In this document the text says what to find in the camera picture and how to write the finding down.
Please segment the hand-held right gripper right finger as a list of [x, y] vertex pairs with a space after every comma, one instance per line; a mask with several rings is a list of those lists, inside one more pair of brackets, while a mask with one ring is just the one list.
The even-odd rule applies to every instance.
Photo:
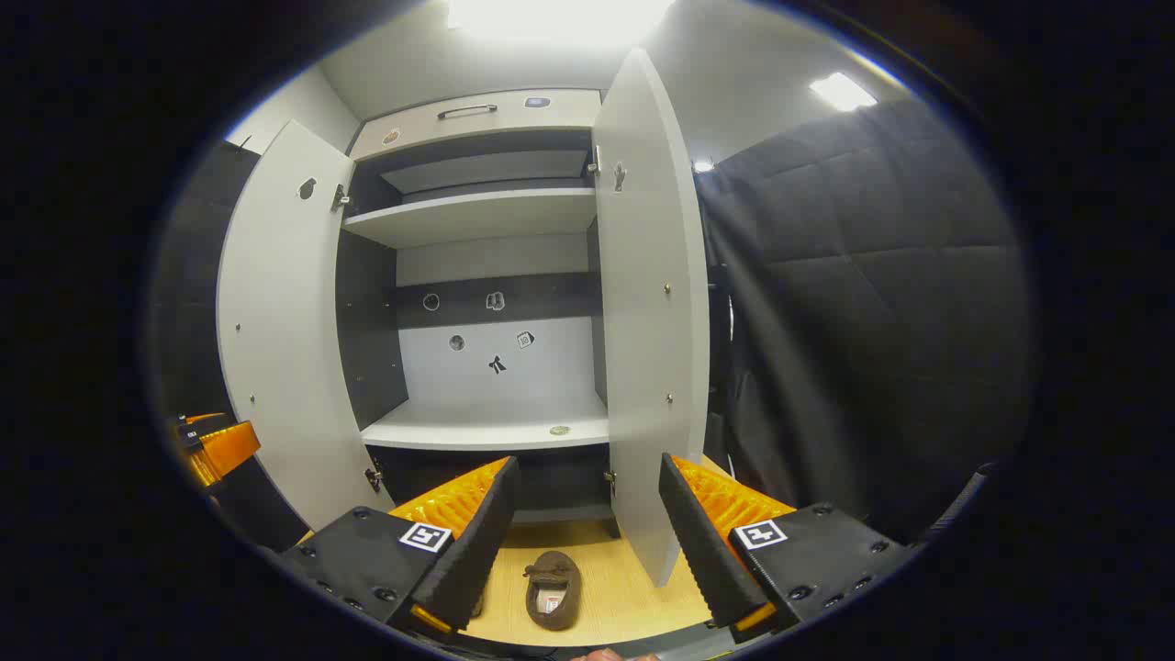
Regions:
[[683, 457], [660, 464], [658, 492], [710, 627], [736, 643], [839, 611], [914, 557], [828, 503], [793, 508]]

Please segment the grey cabinet drawer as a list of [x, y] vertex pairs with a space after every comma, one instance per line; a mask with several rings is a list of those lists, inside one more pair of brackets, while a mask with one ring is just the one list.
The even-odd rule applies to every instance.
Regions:
[[[441, 110], [470, 104], [498, 104], [495, 113], [437, 120]], [[365, 121], [350, 147], [354, 162], [407, 148], [454, 139], [484, 137], [503, 131], [590, 129], [599, 115], [599, 89], [509, 89], [418, 104]]]

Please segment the brown fuzzy shoe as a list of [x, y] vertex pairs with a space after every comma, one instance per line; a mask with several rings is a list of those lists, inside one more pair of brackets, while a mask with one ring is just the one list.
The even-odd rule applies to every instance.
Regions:
[[583, 593], [583, 578], [575, 559], [558, 551], [546, 551], [528, 565], [526, 614], [533, 623], [548, 630], [575, 627]]

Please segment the grey shoe cabinet door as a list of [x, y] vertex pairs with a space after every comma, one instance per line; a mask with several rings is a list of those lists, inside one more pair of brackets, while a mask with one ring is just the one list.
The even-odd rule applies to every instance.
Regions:
[[310, 530], [377, 507], [352, 414], [337, 323], [341, 211], [355, 163], [289, 120], [251, 169], [219, 259], [219, 360], [231, 410]]
[[662, 457], [699, 460], [709, 421], [709, 259], [687, 143], [646, 50], [622, 62], [592, 141], [612, 507], [660, 587], [680, 553]]

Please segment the large ceiling light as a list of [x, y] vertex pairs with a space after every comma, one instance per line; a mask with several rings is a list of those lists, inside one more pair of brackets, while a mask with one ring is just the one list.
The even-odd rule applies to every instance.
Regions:
[[642, 40], [676, 0], [449, 0], [446, 27], [501, 43], [620, 46]]

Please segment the rectangular ceiling light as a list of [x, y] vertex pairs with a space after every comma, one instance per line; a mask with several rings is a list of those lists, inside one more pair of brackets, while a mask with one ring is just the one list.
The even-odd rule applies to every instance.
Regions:
[[841, 72], [811, 81], [810, 92], [838, 112], [852, 112], [858, 108], [873, 107], [877, 97], [858, 85], [855, 80]]

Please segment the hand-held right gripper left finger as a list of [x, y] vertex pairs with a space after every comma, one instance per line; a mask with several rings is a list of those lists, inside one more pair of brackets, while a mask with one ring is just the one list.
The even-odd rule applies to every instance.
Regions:
[[474, 618], [518, 494], [521, 463], [503, 456], [395, 510], [347, 510], [275, 565], [345, 611], [445, 638]]

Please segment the grey shoe cabinet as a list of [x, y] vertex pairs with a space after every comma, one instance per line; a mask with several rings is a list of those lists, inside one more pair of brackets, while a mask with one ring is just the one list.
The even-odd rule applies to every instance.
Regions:
[[395, 503], [512, 454], [516, 522], [620, 535], [592, 127], [352, 161], [337, 189], [341, 364], [365, 475]]

